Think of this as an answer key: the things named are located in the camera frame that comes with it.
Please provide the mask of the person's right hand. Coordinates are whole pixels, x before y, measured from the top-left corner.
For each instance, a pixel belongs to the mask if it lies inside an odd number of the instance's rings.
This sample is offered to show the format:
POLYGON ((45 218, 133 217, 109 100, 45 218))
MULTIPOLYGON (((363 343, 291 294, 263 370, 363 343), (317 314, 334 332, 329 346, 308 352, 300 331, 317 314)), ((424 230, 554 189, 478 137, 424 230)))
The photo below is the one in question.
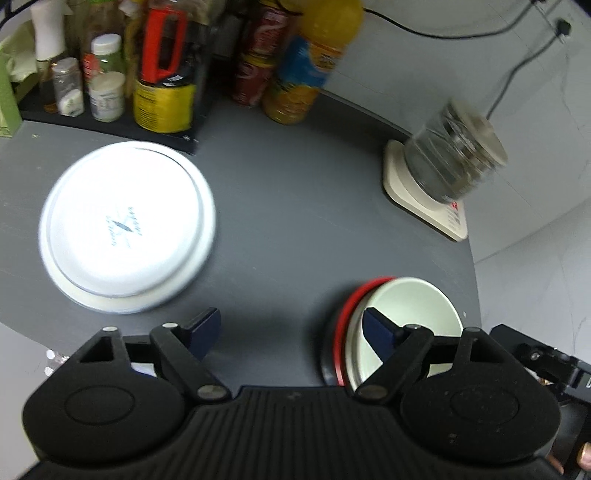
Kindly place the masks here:
MULTIPOLYGON (((548 462, 561 474, 564 474, 564 467, 561 462, 553 455, 547 456, 548 462)), ((591 470, 591 444, 584 443, 577 454, 577 464, 580 470, 589 472, 591 470)))

